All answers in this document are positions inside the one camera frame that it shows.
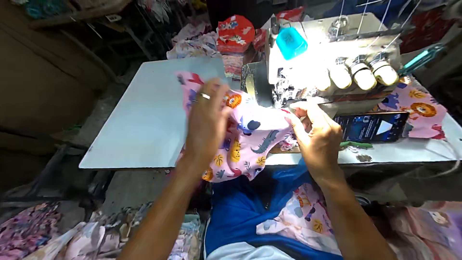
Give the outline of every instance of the phone screen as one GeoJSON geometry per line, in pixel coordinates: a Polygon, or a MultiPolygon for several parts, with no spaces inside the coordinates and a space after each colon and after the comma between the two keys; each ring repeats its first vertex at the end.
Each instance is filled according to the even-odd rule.
{"type": "Polygon", "coordinates": [[[373,113],[336,116],[343,130],[343,141],[394,142],[401,136],[409,113],[373,113]]]}

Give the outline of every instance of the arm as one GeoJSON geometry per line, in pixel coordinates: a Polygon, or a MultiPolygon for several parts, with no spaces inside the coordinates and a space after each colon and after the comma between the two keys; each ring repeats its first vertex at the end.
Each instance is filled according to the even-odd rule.
{"type": "Polygon", "coordinates": [[[345,260],[395,260],[396,256],[348,187],[337,159],[341,127],[318,105],[297,102],[287,116],[311,176],[326,198],[335,238],[345,260]]]}
{"type": "Polygon", "coordinates": [[[219,84],[219,79],[202,86],[199,93],[206,93],[210,99],[196,97],[198,102],[189,114],[186,151],[176,165],[175,175],[122,250],[119,260],[168,258],[191,194],[224,139],[231,108],[226,106],[221,110],[220,105],[228,89],[227,85],[219,84]]]}

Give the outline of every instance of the hand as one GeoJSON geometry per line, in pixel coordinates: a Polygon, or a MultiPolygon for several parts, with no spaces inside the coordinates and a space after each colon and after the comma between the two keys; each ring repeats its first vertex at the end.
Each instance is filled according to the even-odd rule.
{"type": "Polygon", "coordinates": [[[197,167],[202,174],[213,160],[219,145],[223,142],[231,108],[222,107],[222,101],[229,86],[213,78],[201,86],[189,113],[188,135],[184,158],[197,167]],[[210,96],[206,99],[200,95],[210,96]]]}
{"type": "Polygon", "coordinates": [[[313,179],[320,186],[325,182],[344,181],[344,174],[337,162],[342,128],[317,104],[300,101],[292,104],[291,108],[295,109],[295,114],[287,114],[286,117],[297,136],[300,151],[313,179]]]}

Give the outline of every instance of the silver ring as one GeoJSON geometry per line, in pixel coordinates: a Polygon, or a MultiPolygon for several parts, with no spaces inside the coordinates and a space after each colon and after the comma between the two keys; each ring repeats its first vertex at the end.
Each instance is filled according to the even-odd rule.
{"type": "Polygon", "coordinates": [[[210,99],[210,96],[205,94],[205,93],[199,93],[202,97],[204,97],[205,99],[210,99]]]}

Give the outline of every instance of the wall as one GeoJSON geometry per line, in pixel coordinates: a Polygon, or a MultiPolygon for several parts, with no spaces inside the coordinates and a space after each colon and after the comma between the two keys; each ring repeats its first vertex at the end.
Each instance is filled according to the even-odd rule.
{"type": "Polygon", "coordinates": [[[2,129],[46,136],[67,130],[84,121],[96,93],[108,83],[104,71],[59,31],[34,31],[29,22],[23,7],[0,1],[3,189],[30,181],[55,147],[50,140],[6,134],[2,129]],[[6,181],[12,174],[14,180],[6,181]]]}

